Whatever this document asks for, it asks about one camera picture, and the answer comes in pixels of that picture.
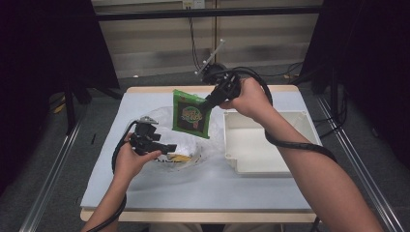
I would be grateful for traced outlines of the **black metal stand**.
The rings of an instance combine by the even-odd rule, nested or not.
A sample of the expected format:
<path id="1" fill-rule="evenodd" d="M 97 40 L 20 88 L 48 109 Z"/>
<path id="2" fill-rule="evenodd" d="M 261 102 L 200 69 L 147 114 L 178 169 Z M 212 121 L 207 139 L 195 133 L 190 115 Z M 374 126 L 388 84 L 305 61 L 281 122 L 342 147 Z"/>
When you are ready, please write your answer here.
<path id="1" fill-rule="evenodd" d="M 104 87 L 102 84 L 90 79 L 66 80 L 64 83 L 64 96 L 68 121 L 67 134 L 70 134 L 76 126 L 73 98 L 77 98 L 80 104 L 90 103 L 92 97 L 88 92 L 89 88 L 97 89 L 99 92 L 110 96 L 115 100 L 120 100 L 123 98 L 122 94 L 116 93 L 108 87 Z"/>

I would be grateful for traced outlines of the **wooden table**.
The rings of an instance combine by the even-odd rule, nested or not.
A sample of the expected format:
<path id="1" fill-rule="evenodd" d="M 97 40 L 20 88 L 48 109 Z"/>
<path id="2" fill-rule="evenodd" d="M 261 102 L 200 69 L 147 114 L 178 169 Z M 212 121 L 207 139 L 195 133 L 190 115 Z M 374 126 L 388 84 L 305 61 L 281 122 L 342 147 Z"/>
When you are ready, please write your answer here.
<path id="1" fill-rule="evenodd" d="M 304 99 L 293 85 L 270 85 L 274 99 L 274 107 L 311 143 L 321 145 L 316 129 L 310 119 Z M 160 87 L 131 87 L 127 93 L 169 93 L 173 97 L 173 90 L 178 89 L 200 97 L 206 97 L 213 89 L 212 86 L 160 86 Z M 88 220 L 96 209 L 84 209 L 81 219 Z M 306 210 L 268 210 L 268 211 L 170 211 L 170 210 L 130 210 L 125 207 L 120 215 L 120 221 L 138 221 L 148 223 L 304 223 L 313 222 L 316 214 L 310 206 Z"/>

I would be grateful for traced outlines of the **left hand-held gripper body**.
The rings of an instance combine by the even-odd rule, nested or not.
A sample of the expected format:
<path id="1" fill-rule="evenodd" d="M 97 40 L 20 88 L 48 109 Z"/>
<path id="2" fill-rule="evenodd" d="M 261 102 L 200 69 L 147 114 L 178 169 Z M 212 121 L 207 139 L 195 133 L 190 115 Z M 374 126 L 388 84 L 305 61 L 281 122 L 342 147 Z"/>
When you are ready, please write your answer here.
<path id="1" fill-rule="evenodd" d="M 153 141 L 151 135 L 156 133 L 156 125 L 159 123 L 149 116 L 143 116 L 133 122 L 135 124 L 129 142 L 134 151 L 143 156 L 149 153 L 149 147 L 157 141 Z"/>

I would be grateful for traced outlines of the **white plastic tray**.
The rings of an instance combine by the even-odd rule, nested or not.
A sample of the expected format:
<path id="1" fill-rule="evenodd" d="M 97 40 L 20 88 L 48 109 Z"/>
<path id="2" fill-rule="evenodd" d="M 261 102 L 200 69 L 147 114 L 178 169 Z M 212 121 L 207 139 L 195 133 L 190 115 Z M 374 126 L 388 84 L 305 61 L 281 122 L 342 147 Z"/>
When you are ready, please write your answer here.
<path id="1" fill-rule="evenodd" d="M 225 111 L 225 158 L 237 174 L 245 176 L 292 176 L 278 148 L 265 137 L 264 128 L 237 111 Z"/>

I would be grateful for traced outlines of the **green snack packet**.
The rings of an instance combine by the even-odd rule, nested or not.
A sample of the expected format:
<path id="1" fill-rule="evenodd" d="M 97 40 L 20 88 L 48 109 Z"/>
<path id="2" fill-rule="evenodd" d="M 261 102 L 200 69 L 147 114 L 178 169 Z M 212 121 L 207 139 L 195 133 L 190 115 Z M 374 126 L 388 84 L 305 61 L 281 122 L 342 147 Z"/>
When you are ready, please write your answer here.
<path id="1" fill-rule="evenodd" d="M 175 89 L 172 129 L 209 139 L 211 111 L 205 99 Z"/>

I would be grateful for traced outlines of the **black curtain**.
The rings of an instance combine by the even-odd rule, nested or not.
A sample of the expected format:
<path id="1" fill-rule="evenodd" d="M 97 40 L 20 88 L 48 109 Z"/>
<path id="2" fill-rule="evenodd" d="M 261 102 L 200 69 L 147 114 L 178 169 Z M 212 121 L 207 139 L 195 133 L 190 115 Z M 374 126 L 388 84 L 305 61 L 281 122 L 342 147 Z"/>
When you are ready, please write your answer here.
<path id="1" fill-rule="evenodd" d="M 336 77 L 410 169 L 410 0 L 323 0 L 302 74 Z"/>
<path id="2" fill-rule="evenodd" d="M 91 0 L 0 0 L 0 195 L 38 140 L 56 93 L 119 86 Z"/>

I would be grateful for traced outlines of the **black horizontal bar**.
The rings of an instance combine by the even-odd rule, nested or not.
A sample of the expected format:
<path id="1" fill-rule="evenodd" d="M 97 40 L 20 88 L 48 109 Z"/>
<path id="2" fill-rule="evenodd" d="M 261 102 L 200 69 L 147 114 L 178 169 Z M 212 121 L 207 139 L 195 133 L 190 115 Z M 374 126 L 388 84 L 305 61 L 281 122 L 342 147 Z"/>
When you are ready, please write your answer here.
<path id="1" fill-rule="evenodd" d="M 264 8 L 230 8 L 230 9 L 199 9 L 199 10 L 172 10 L 129 13 L 99 13 L 98 21 L 139 20 L 139 19 L 166 19 L 166 18 L 195 18 L 242 15 L 304 15 L 319 14 L 320 6 L 295 7 L 264 7 Z"/>

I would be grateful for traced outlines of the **clear printed plastic bag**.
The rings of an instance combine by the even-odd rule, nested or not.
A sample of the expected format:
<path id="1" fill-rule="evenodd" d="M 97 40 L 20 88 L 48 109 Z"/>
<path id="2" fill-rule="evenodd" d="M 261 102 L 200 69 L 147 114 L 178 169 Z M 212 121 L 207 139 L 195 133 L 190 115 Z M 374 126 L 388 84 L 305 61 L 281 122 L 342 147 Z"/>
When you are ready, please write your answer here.
<path id="1" fill-rule="evenodd" d="M 135 133 L 136 127 L 143 126 L 147 123 L 144 119 L 150 118 L 156 121 L 153 127 L 156 128 L 156 133 L 161 136 L 155 142 L 163 147 L 176 146 L 173 152 L 169 151 L 167 154 L 148 162 L 144 167 L 146 172 L 159 171 L 160 173 L 165 173 L 181 171 L 182 169 L 196 166 L 207 160 L 211 155 L 222 151 L 224 138 L 220 113 L 211 114 L 208 130 L 209 139 L 173 130 L 172 114 L 173 108 L 171 106 L 160 107 L 148 112 L 139 120 L 129 123 L 128 132 Z"/>

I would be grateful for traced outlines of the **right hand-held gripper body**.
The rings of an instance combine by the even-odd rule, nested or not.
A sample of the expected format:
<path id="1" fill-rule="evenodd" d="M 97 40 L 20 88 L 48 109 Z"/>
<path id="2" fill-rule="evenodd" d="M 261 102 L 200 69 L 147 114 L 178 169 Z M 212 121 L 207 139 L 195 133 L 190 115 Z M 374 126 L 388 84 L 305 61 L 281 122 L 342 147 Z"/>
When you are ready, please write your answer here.
<path id="1" fill-rule="evenodd" d="M 201 81 L 203 83 L 214 85 L 215 87 L 220 86 L 225 92 L 226 100 L 233 100 L 241 93 L 240 76 L 221 63 L 212 63 L 212 60 L 223 48 L 224 44 L 225 40 L 220 39 L 220 44 L 211 53 L 210 57 L 203 62 L 199 70 L 194 72 L 194 74 L 201 75 Z"/>

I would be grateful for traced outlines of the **person's left hand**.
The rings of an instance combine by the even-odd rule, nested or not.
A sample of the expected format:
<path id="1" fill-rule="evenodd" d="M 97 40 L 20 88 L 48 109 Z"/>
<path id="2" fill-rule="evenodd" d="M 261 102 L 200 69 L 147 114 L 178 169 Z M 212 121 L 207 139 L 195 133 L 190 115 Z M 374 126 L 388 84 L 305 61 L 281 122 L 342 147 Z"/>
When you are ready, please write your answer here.
<path id="1" fill-rule="evenodd" d="M 124 138 L 124 144 L 120 147 L 116 158 L 114 180 L 121 183 L 129 183 L 151 160 L 158 158 L 161 151 L 153 151 L 141 156 L 137 154 L 130 143 L 131 135 L 128 133 Z"/>

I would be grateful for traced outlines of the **person's right hand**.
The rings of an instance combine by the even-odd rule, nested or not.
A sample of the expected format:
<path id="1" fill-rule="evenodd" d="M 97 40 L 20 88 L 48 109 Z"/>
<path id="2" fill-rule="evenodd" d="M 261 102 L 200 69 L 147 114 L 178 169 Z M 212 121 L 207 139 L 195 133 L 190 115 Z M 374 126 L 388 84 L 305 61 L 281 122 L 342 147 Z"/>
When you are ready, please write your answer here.
<path id="1" fill-rule="evenodd" d="M 247 116 L 257 123 L 268 119 L 273 110 L 268 98 L 265 96 L 260 84 L 254 78 L 242 78 L 240 80 L 241 93 L 231 100 L 220 104 L 221 109 L 236 109 L 239 113 Z"/>

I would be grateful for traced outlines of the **pale blue table mat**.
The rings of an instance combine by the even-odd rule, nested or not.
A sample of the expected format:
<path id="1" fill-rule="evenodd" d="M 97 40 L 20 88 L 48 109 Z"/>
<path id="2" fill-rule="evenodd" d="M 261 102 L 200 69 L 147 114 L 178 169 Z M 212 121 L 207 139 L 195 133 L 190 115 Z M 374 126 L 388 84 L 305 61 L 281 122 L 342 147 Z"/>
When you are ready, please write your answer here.
<path id="1" fill-rule="evenodd" d="M 107 190 L 112 178 L 111 157 L 128 123 L 157 108 L 172 107 L 172 100 L 169 93 L 127 93 L 123 97 L 80 203 L 82 208 L 96 208 Z M 224 112 L 219 108 L 212 111 L 221 114 L 223 138 Z M 165 173 L 146 172 L 144 167 L 128 190 L 130 210 L 296 211 L 308 208 L 292 176 L 237 174 L 225 158 L 225 140 L 220 153 L 196 166 Z"/>

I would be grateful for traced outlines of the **aluminium floor rail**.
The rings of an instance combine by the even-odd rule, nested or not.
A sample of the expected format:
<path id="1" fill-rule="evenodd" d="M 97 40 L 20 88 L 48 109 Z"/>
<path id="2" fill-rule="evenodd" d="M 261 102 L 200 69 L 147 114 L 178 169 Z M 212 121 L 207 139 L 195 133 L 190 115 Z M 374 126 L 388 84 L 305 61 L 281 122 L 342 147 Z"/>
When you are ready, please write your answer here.
<path id="1" fill-rule="evenodd" d="M 66 135 L 62 147 L 60 148 L 54 163 L 51 166 L 50 171 L 44 181 L 44 184 L 32 204 L 25 220 L 20 226 L 18 232 L 36 232 L 41 222 L 42 216 L 46 206 L 51 198 L 51 195 L 55 189 L 55 186 L 59 180 L 62 169 L 66 163 L 66 160 L 70 154 L 70 151 L 75 143 L 79 130 L 81 128 L 80 123 L 76 123 L 72 130 Z"/>
<path id="2" fill-rule="evenodd" d="M 367 196 L 375 207 L 377 215 L 381 217 L 382 224 L 386 226 L 388 232 L 405 232 L 394 209 L 371 177 L 347 133 L 342 126 L 337 125 L 335 119 L 331 118 L 330 105 L 324 97 L 317 97 L 317 101 L 324 115 L 328 118 L 328 123 L 332 128 L 332 132 L 336 135 L 338 143 L 341 145 L 345 155 L 355 169 L 364 189 L 366 190 Z"/>

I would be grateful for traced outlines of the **white wall outlet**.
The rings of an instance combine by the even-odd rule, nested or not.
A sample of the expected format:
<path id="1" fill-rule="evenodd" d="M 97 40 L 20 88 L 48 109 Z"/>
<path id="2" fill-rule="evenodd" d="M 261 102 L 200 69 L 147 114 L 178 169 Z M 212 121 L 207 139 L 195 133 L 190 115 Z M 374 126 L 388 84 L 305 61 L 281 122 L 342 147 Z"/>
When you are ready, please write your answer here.
<path id="1" fill-rule="evenodd" d="M 184 10 L 201 10 L 205 8 L 205 0 L 182 0 Z"/>

